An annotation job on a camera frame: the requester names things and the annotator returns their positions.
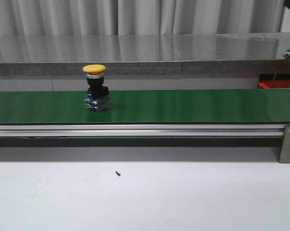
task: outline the red object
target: red object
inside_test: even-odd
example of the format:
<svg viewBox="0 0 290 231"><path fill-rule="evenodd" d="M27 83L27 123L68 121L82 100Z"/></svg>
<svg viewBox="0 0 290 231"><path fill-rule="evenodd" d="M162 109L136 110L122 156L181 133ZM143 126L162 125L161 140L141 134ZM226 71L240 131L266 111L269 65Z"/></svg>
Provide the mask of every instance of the red object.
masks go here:
<svg viewBox="0 0 290 231"><path fill-rule="evenodd" d="M259 88L271 88L272 80L261 80L258 83ZM273 88L284 88L290 85L290 79L275 80Z"/></svg>

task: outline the cable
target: cable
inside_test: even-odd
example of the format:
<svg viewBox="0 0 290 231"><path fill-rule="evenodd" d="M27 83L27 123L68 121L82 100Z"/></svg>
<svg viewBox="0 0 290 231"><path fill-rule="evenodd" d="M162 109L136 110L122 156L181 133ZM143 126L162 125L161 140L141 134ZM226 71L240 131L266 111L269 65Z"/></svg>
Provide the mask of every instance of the cable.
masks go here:
<svg viewBox="0 0 290 231"><path fill-rule="evenodd" d="M277 68L275 74L273 75L271 88L273 88L273 86L274 86L275 78L276 78L276 75L278 74L280 68L281 68L281 67L282 67L286 62L288 62L289 59L290 59L290 56L287 57L287 58L286 58L286 59L285 59L285 60L284 60L284 61L283 61L279 66L278 66L278 68Z"/></svg>

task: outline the granite countertop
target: granite countertop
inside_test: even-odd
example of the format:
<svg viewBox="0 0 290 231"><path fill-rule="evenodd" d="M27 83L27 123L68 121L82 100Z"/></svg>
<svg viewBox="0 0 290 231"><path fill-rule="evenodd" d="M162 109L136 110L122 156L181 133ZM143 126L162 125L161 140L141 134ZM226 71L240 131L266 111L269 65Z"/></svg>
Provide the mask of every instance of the granite countertop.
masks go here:
<svg viewBox="0 0 290 231"><path fill-rule="evenodd" d="M289 46L290 33L4 36L0 76L82 75L90 63L106 75L273 73Z"/></svg>

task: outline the aluminum rail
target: aluminum rail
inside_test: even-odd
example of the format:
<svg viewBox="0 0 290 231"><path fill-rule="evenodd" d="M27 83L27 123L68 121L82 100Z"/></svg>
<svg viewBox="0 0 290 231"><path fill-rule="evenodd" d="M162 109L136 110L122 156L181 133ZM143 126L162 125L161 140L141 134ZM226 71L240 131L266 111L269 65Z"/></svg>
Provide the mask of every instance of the aluminum rail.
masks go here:
<svg viewBox="0 0 290 231"><path fill-rule="evenodd" d="M0 137L283 137L286 124L0 125Z"/></svg>

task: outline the yellow mushroom button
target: yellow mushroom button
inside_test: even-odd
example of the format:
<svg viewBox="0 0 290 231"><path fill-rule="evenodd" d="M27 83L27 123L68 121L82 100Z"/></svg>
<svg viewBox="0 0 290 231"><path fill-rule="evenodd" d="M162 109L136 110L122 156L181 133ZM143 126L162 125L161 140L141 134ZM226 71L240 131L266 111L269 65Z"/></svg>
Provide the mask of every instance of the yellow mushroom button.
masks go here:
<svg viewBox="0 0 290 231"><path fill-rule="evenodd" d="M83 71L87 72L88 75L99 75L101 74L106 67L100 64L92 64L83 67Z"/></svg>

